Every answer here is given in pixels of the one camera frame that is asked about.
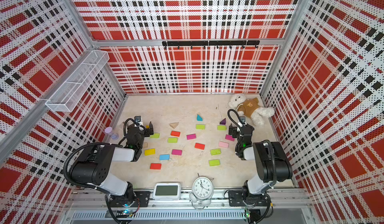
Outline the light green rectangular block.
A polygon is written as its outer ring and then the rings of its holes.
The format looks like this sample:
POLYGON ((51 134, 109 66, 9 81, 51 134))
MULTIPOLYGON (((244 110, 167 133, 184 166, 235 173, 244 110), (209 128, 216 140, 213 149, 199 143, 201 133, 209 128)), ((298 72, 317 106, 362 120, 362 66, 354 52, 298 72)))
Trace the light green rectangular block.
POLYGON ((158 139, 160 137, 160 133, 154 133, 153 135, 150 136, 152 139, 158 139))

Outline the red rectangular block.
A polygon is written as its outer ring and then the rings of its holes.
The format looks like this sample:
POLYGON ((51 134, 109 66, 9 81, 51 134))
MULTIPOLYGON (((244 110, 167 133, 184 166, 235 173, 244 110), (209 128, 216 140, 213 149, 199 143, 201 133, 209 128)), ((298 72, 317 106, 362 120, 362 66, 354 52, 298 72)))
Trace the red rectangular block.
POLYGON ((172 131, 171 132, 171 136, 174 136, 174 137, 180 137, 180 134, 181 134, 181 132, 178 132, 178 131, 172 131))

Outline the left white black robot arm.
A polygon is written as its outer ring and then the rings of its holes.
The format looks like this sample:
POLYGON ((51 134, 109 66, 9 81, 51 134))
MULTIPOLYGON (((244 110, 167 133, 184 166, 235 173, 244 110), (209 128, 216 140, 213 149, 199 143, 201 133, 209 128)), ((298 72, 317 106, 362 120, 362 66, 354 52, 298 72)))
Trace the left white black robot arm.
POLYGON ((150 192, 135 192, 133 184, 110 172, 112 162, 136 162, 143 153, 144 139, 154 134, 152 124, 140 118, 124 124, 119 144, 90 143, 75 149, 64 162, 63 175, 72 185, 97 190, 110 197, 112 207, 147 207, 150 192))

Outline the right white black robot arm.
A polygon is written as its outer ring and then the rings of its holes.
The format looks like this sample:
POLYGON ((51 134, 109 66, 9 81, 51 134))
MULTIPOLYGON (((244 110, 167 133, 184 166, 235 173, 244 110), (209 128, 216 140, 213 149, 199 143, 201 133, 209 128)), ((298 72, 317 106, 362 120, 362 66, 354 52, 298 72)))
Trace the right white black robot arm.
POLYGON ((229 135, 237 139, 235 154, 241 160, 254 160, 257 174, 246 180, 241 191, 228 191, 231 207, 269 206, 271 198, 267 190, 278 182, 291 179, 293 169, 280 142, 264 140, 253 143, 251 125, 230 125, 229 135))

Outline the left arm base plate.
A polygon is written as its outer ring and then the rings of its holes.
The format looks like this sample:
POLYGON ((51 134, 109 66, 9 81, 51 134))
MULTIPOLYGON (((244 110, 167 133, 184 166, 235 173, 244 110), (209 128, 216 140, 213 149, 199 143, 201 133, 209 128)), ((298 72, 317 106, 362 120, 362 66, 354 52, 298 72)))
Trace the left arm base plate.
POLYGON ((111 208, 145 208, 150 200, 149 191, 136 191, 133 195, 111 196, 109 205, 111 208))

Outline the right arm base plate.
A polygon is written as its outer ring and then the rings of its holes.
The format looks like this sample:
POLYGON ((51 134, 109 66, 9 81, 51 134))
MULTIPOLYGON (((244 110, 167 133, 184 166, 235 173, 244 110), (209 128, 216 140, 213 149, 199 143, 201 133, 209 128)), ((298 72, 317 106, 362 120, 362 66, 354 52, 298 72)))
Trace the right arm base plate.
POLYGON ((245 194, 240 190, 228 190, 230 207, 268 207, 271 199, 268 195, 245 194))

